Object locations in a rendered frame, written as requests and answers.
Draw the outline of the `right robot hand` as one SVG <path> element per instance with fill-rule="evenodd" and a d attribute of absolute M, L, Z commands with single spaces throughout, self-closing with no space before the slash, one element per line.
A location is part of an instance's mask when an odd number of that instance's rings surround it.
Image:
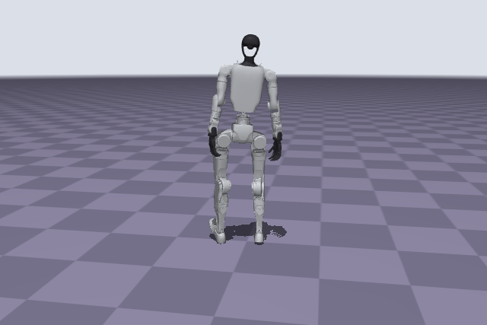
<path fill-rule="evenodd" d="M 270 161 L 276 161 L 278 160 L 280 157 L 281 157 L 281 150 L 282 150 L 282 144 L 281 144 L 281 140 L 282 140 L 282 133 L 281 132 L 278 132 L 277 134 L 277 138 L 274 138 L 273 137 L 273 140 L 274 143 L 273 143 L 273 146 L 272 148 L 269 150 L 269 153 L 273 151 L 273 154 L 270 158 L 268 159 L 271 159 Z"/>

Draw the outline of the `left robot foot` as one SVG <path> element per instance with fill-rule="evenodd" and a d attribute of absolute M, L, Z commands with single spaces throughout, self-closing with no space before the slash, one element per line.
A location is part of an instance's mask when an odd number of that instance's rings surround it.
<path fill-rule="evenodd" d="M 225 233 L 222 232 L 222 229 L 220 230 L 220 233 L 218 233 L 216 230 L 216 218 L 211 218 L 209 220 L 209 227 L 212 231 L 212 233 L 215 235 L 215 238 L 218 243 L 223 244 L 226 241 L 226 236 Z"/>

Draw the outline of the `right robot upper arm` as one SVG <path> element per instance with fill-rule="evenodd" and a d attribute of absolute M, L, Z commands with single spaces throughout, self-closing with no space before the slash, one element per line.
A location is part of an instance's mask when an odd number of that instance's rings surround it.
<path fill-rule="evenodd" d="M 273 110 L 279 110 L 278 109 L 278 84 L 277 84 L 277 77 L 274 71 L 264 69 L 265 72 L 265 77 L 264 80 L 268 81 L 269 83 L 267 84 L 267 91 L 269 95 L 269 101 L 267 101 L 268 104 L 268 109 L 273 111 Z"/>

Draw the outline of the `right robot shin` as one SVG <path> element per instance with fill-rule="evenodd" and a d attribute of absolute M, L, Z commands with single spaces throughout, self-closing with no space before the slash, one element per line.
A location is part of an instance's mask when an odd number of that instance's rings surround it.
<path fill-rule="evenodd" d="M 263 232 L 263 214 L 265 209 L 265 184 L 262 182 L 261 196 L 253 195 L 253 208 L 256 216 L 256 233 L 260 230 Z"/>

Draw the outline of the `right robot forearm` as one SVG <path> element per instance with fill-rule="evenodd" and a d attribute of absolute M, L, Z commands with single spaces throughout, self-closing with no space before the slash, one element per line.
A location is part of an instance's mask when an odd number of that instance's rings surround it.
<path fill-rule="evenodd" d="M 281 110 L 280 110 L 280 103 L 278 101 L 278 109 L 279 111 L 273 111 L 273 113 L 270 113 L 270 116 L 272 117 L 272 136 L 274 138 L 277 138 L 278 132 L 282 132 L 282 121 L 281 121 Z"/>

